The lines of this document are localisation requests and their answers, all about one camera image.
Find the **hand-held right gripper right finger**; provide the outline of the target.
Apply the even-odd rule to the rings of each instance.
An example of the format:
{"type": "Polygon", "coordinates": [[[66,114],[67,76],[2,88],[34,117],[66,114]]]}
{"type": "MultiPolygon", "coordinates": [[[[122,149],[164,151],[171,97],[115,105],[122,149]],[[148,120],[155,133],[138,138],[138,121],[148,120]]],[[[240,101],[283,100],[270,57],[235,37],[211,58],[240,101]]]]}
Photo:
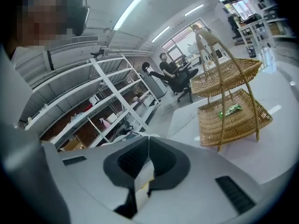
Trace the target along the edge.
{"type": "Polygon", "coordinates": [[[224,157],[168,139],[150,140],[181,151],[190,169],[176,187],[151,191],[140,210],[140,223],[247,224],[262,214],[264,188],[224,157]]]}

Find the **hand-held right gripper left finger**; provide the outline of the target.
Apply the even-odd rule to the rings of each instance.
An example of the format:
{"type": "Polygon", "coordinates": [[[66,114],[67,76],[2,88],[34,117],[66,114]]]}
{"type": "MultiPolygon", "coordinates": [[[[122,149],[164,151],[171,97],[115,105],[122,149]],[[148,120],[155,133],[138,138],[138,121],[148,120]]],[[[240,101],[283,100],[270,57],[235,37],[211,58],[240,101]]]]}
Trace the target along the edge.
{"type": "Polygon", "coordinates": [[[68,152],[53,144],[43,145],[53,180],[67,206],[71,224],[133,224],[114,209],[125,203],[129,190],[115,186],[103,169],[111,153],[147,137],[68,152]]]}

